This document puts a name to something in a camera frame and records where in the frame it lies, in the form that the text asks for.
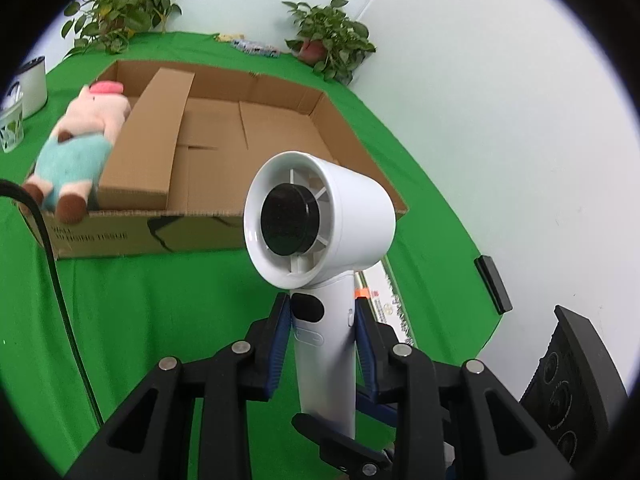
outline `green tablecloth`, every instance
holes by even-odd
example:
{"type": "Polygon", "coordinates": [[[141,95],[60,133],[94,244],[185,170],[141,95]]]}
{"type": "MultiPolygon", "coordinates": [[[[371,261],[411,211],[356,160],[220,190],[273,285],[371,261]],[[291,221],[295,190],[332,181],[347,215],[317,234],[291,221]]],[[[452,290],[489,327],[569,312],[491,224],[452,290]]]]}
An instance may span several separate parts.
{"type": "MultiPolygon", "coordinates": [[[[268,73],[327,92],[410,208],[398,222],[389,259],[418,346],[434,360],[452,364],[478,353],[498,323],[474,267],[478,250],[418,164],[347,88],[324,82],[291,56],[247,56],[199,34],[140,35],[122,57],[268,73]]],[[[0,177],[23,180],[80,86],[114,59],[75,56],[47,75],[49,101],[25,121],[22,144],[0,153],[0,177]]],[[[160,358],[174,355],[188,362],[212,355],[266,316],[276,293],[244,250],[64,260],[58,269],[105,418],[160,358]]],[[[8,200],[0,201],[0,380],[37,443],[65,471],[96,426],[43,251],[8,200]]],[[[255,479],[335,477],[335,470],[319,461],[317,448],[291,427],[297,407],[290,345],[273,400],[248,409],[255,479]]],[[[380,448],[390,436],[381,424],[358,416],[358,439],[365,444],[380,448]]]]}

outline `yellow leaf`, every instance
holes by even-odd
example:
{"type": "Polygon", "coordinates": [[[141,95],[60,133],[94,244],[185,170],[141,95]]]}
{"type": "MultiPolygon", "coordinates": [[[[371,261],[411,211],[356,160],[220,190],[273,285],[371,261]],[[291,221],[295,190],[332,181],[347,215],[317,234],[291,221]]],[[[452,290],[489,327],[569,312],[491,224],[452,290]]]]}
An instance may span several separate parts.
{"type": "Polygon", "coordinates": [[[111,12],[111,4],[101,5],[100,9],[98,10],[98,12],[104,18],[107,14],[109,14],[111,12]]]}

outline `fan button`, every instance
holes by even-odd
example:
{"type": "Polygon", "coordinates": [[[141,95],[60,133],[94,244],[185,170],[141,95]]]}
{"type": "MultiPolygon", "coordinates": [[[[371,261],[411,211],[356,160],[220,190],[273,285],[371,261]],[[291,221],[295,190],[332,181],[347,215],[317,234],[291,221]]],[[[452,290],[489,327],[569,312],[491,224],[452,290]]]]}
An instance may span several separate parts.
{"type": "Polygon", "coordinates": [[[296,327],[293,329],[293,335],[301,343],[306,343],[311,346],[322,346],[324,344],[324,337],[318,332],[296,327]]]}

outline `black speaker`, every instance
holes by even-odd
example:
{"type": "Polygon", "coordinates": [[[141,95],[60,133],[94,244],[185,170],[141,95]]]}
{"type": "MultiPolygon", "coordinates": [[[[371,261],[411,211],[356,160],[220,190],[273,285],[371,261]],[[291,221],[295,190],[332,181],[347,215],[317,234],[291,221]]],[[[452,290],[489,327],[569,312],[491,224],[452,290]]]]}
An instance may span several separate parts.
{"type": "Polygon", "coordinates": [[[626,391],[589,319],[560,305],[558,325],[521,405],[574,467],[606,436],[626,391]]]}

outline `orange sticker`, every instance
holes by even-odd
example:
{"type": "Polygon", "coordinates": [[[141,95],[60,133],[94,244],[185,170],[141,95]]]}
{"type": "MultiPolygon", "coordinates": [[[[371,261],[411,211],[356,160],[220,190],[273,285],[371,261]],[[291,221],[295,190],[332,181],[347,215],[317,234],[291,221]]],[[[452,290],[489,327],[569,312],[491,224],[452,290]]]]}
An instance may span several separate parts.
{"type": "Polygon", "coordinates": [[[369,294],[369,289],[367,287],[357,288],[355,293],[356,298],[367,298],[369,299],[371,296],[369,294]]]}

